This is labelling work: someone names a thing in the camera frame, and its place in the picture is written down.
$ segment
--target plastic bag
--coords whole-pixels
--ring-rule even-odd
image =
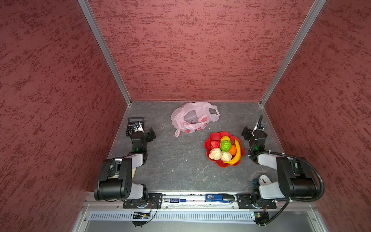
[[[216,114],[211,114],[209,109],[216,110]],[[218,121],[219,116],[218,107],[208,102],[186,103],[171,114],[171,121],[177,129],[175,137],[179,136],[180,131],[193,133],[196,130],[202,130],[210,121]]]

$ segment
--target orange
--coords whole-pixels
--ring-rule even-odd
[[[231,149],[228,152],[231,153],[231,155],[234,156],[236,154],[236,152],[237,152],[236,146],[235,145],[232,145],[231,146]]]

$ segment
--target yellow banana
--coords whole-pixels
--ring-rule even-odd
[[[237,139],[234,140],[234,143],[236,144],[236,150],[237,150],[235,157],[233,159],[231,159],[230,161],[223,161],[223,163],[234,165],[235,163],[237,163],[241,159],[240,144],[238,143]]]

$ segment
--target wire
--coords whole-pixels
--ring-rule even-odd
[[[157,211],[158,211],[158,204],[157,204],[157,202],[156,202],[155,200],[153,200],[153,201],[156,203],[156,212],[155,212],[155,215],[153,215],[153,217],[152,217],[149,221],[147,221],[146,223],[144,223],[143,225],[149,223],[152,219],[154,219],[154,217],[155,217],[156,214],[157,214]]]
[[[261,154],[266,154],[266,153],[267,153],[267,151],[261,151],[261,152],[257,153],[256,155],[250,156],[250,159],[254,160],[257,156],[259,156]],[[282,153],[275,152],[275,151],[271,151],[270,154],[277,155],[277,156],[283,156]],[[313,170],[313,172],[316,174],[316,176],[318,178],[318,181],[319,181],[319,189],[320,190],[319,190],[319,192],[316,193],[316,195],[314,197],[311,197],[311,198],[292,197],[291,200],[296,200],[296,201],[299,201],[299,202],[314,202],[314,201],[320,199],[323,196],[323,194],[325,193],[325,183],[324,183],[321,175],[317,171],[317,169],[315,167],[313,167],[308,161],[306,161],[303,158],[296,157],[296,156],[291,156],[291,155],[288,155],[288,154],[285,154],[284,157],[297,159],[297,160],[300,160],[301,162],[305,163],[306,165],[308,165]]]
[[[278,215],[280,215],[280,213],[282,213],[282,211],[286,208],[286,206],[289,204],[289,202],[287,201],[284,206],[272,217],[270,218],[266,223],[263,223],[263,224],[260,224],[261,226],[265,226],[265,225],[268,225],[269,223],[271,223],[276,217],[278,217]]]
[[[150,205],[150,215],[151,215],[151,212],[152,212],[152,200],[150,200],[151,202],[151,205]]]
[[[257,136],[257,132],[260,130],[260,125],[262,124],[262,119],[263,119],[263,116],[262,115],[260,115],[260,118],[259,118],[259,120],[257,121],[257,124],[256,124],[256,136]],[[251,156],[251,152],[252,152],[252,150],[253,150],[253,147],[254,147],[254,145],[255,145],[255,136],[253,135],[253,137],[254,137],[254,142],[253,142],[253,144],[251,145],[251,147],[249,148],[249,156]]]
[[[115,201],[118,201],[118,199],[116,199],[116,200],[106,200],[106,199],[103,199],[103,200],[105,200],[106,202],[115,202]]]
[[[265,205],[265,209],[263,210],[263,212],[261,214],[263,214],[266,210],[267,210],[267,205]]]

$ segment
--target clock face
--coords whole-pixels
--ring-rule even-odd
[[[265,184],[270,184],[270,183],[272,183],[272,181],[267,175],[261,174],[259,176],[259,185],[265,185]]]

